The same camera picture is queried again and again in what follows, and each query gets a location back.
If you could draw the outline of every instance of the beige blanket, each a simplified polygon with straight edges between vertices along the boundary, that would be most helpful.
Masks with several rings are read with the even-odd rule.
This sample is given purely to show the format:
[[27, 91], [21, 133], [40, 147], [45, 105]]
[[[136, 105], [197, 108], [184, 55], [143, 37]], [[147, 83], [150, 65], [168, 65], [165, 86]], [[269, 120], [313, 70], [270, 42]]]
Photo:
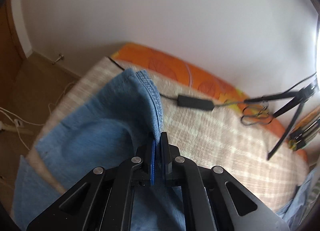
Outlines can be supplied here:
[[[124, 61], [118, 62], [125, 68], [140, 69]], [[65, 96], [37, 139], [46, 135], [119, 73], [121, 69], [103, 58]], [[205, 97], [153, 71], [148, 73], [159, 92], [167, 96], [184, 93]], [[231, 109], [216, 108], [213, 112], [204, 112], [177, 107], [175, 101], [164, 98], [162, 104], [163, 131], [168, 132], [169, 143], [178, 146], [182, 156], [206, 168], [221, 165], [274, 211], [292, 198], [296, 185], [300, 185], [308, 174], [307, 163], [286, 145], [282, 145], [272, 159], [266, 161], [267, 151], [275, 145], [277, 137], [258, 126], [243, 126], [239, 115]], [[34, 147], [27, 160], [57, 191], [61, 194], [65, 192]]]

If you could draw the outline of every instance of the silver screw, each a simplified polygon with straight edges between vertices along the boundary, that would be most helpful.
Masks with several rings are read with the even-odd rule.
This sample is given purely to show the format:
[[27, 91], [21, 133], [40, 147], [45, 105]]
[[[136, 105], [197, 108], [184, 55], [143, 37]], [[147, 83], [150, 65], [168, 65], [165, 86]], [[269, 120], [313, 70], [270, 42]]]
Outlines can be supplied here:
[[103, 173], [103, 168], [96, 167], [96, 168], [93, 169], [93, 173], [94, 174], [101, 174], [101, 173]]
[[185, 160], [182, 156], [178, 156], [174, 159], [176, 162], [183, 163]]
[[213, 167], [213, 171], [215, 173], [221, 174], [221, 173], [223, 173], [223, 168], [220, 166], [215, 166], [215, 167]]
[[136, 156], [136, 157], [133, 157], [133, 158], [131, 159], [131, 161], [132, 161], [133, 163], [139, 163], [139, 162], [141, 162], [141, 158], [138, 157], [138, 156]]

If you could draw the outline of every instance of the floor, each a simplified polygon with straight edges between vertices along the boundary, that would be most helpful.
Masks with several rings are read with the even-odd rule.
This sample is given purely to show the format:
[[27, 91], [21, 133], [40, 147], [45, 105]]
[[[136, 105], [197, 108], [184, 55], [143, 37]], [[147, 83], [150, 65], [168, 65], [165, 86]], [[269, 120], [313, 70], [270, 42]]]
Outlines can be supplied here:
[[[8, 97], [9, 101], [3, 108], [26, 121], [44, 124], [50, 114], [48, 104], [55, 103], [66, 85], [77, 80], [76, 76], [57, 65], [53, 66], [49, 60], [33, 53], [23, 61]], [[0, 121], [12, 125], [3, 114], [0, 114]], [[25, 144], [31, 147], [41, 126], [25, 124], [25, 128], [34, 132], [33, 136], [21, 135]], [[27, 148], [16, 133], [0, 132], [0, 201], [8, 212], [12, 205], [19, 158], [27, 153]]]

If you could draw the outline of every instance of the metal pin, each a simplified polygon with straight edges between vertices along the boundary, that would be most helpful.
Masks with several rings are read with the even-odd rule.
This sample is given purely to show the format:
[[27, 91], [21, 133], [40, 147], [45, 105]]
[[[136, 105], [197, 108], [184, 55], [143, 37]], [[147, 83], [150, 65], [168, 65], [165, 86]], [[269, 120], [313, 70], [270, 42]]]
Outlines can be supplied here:
[[214, 167], [213, 167], [213, 171], [214, 171], [215, 173], [221, 174], [221, 173], [223, 173], [223, 168], [220, 167], [220, 166], [214, 166]]
[[94, 174], [101, 174], [103, 173], [103, 168], [102, 167], [96, 167], [93, 169]]
[[176, 162], [178, 162], [178, 163], [183, 163], [183, 162], [185, 161], [182, 156], [178, 156], [178, 157], [176, 157], [174, 160], [175, 160]]
[[133, 158], [131, 159], [131, 161], [132, 161], [133, 163], [139, 163], [139, 162], [141, 162], [141, 158], [138, 157], [138, 156], [136, 156], [136, 157], [133, 157]]
[[64, 55], [62, 55], [61, 53], [59, 54], [58, 59], [57, 59], [55, 62], [53, 62], [52, 64], [55, 65], [55, 64], [56, 64], [57, 62], [59, 62], [60, 60], [64, 60]]

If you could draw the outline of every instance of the wooden door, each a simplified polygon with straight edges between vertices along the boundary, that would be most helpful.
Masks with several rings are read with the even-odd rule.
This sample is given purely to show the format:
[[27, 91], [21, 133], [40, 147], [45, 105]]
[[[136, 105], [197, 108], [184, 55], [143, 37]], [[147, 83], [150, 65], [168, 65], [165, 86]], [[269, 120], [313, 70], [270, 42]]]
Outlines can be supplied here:
[[20, 49], [14, 42], [16, 35], [12, 35], [12, 29], [15, 32], [15, 28], [10, 2], [6, 0], [0, 8], [0, 106], [5, 105], [22, 64], [18, 52]]

